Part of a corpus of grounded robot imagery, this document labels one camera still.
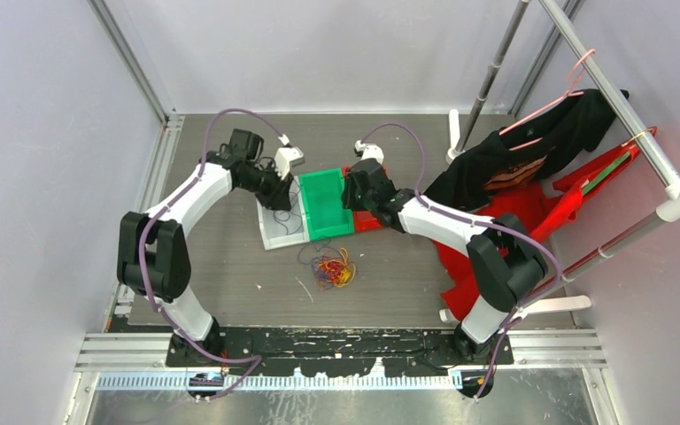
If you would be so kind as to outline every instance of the white wall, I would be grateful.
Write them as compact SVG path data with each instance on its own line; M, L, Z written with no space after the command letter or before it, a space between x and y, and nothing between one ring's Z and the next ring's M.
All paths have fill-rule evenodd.
M631 104L680 171L680 2L594 0L576 25L607 74L631 91ZM553 100L576 58L564 45L525 113ZM590 79L585 86L590 87ZM618 124L599 153L626 139ZM665 199L653 170L640 158L554 238L563 264L641 219ZM630 424L680 423L680 221L661 228L577 279L571 291L589 294L579 315L598 329Z
M469 110L518 0L113 0L178 112ZM506 112L545 40L531 5L486 109Z
M0 424L63 419L158 132L87 2L0 1Z

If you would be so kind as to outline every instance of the green tray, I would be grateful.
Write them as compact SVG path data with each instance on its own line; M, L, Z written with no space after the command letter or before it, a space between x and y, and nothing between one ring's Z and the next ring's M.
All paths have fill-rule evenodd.
M343 208L345 180L340 168L301 174L298 184L311 240L353 233L353 212Z

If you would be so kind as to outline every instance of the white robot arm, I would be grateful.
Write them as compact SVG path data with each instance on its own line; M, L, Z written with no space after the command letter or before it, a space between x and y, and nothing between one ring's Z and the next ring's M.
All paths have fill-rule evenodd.
M543 257L522 239L472 224L493 222L527 234L511 214L498 219L468 214L410 189L396 189L382 168L381 150L367 146L374 146L371 158L356 143L355 151L362 160L345 177L344 207L370 211L385 227L426 236L470 257L481 295L455 329L455 345L467 361L485 358L505 318L545 277L548 267ZM446 215L432 211L432 205Z
M144 253L147 275L156 303L165 309L179 332L185 332L208 352L222 352L218 322L199 304L189 286L191 264L186 236L215 203L235 188L249 190L268 209L290 210L292 167L304 163L300 149L282 140L274 163L259 164L257 152L264 140L236 129L225 149L210 151L206 162L170 196L145 213L128 212L121 220L117 276L135 292L146 295L139 242L142 230L153 217ZM150 245L156 244L155 250Z

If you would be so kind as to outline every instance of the wooden floor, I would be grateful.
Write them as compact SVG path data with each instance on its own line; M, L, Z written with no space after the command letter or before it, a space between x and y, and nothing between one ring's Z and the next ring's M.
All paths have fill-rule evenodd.
M166 194L189 176L201 155L210 116L187 116L166 184ZM303 174L351 165L358 159L353 143L377 124L404 122L415 130L427 155L421 189L446 168L448 147L445 115L273 115L270 119L305 154ZM480 142L493 129L512 119L482 116L471 140ZM254 131L266 139L265 155L278 147L274 133L248 117L229 115L212 132L210 149L226 143L234 127ZM399 188L415 184L421 156L415 142L398 129L380 130L369 139L384 151L384 164ZM442 327L438 310L445 307L439 293L452 281L423 237L391 229L339 237L331 245L344 247L358 266L348 287L319 291L311 269L297 261L301 246L265 251L259 233L254 196L235 190L199 221L187 240L193 274L191 285L202 306L221 325L311 326L371 328ZM569 328L568 313L530 318L523 328ZM129 322L162 324L145 300L137 297Z

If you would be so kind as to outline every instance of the tangled rubber bands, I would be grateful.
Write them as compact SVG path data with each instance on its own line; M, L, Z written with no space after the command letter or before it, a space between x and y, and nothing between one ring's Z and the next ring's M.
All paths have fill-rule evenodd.
M301 248L297 260L312 268L314 279L320 290L342 288L348 286L356 277L356 265L350 261L348 251L345 248L333 248L329 246L330 239L322 239L312 242ZM309 261L303 261L301 254L307 247L313 247L319 255Z

